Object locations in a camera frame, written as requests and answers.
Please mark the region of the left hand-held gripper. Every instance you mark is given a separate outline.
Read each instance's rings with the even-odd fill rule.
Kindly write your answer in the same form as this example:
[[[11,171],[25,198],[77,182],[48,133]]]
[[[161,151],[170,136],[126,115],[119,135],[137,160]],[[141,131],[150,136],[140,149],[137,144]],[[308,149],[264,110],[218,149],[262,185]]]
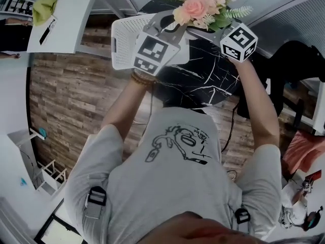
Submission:
[[[165,29],[174,22],[173,10],[156,13],[140,32],[133,55],[133,67],[149,75],[157,75],[180,51],[185,25]]]

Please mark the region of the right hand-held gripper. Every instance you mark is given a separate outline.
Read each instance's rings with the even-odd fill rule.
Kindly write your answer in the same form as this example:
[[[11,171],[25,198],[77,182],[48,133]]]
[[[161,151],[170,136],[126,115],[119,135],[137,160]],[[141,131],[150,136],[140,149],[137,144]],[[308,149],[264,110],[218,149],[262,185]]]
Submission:
[[[219,42],[221,53],[238,62],[245,61],[256,50],[258,37],[244,23],[232,21],[226,27],[215,31],[205,31],[196,27],[188,27],[187,32],[209,42]]]

